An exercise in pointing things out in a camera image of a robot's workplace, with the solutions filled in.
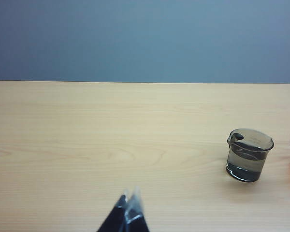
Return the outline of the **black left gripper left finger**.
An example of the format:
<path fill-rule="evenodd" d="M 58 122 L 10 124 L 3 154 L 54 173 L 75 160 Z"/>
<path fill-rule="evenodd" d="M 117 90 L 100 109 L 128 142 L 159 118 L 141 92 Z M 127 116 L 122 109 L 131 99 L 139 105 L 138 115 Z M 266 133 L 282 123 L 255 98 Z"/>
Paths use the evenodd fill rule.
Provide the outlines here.
<path fill-rule="evenodd" d="M 108 214 L 98 232 L 123 232 L 125 224 L 125 211 L 127 208 L 127 190 L 125 189 Z"/>

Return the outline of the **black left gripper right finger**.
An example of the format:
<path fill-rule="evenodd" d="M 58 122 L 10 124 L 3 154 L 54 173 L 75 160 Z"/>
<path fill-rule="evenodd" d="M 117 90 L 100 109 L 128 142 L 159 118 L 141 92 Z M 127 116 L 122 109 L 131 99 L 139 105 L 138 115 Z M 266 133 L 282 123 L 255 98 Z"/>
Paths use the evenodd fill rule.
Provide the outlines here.
<path fill-rule="evenodd" d="M 126 232 L 150 232 L 143 211 L 143 202 L 139 187 L 135 187 L 124 213 Z"/>

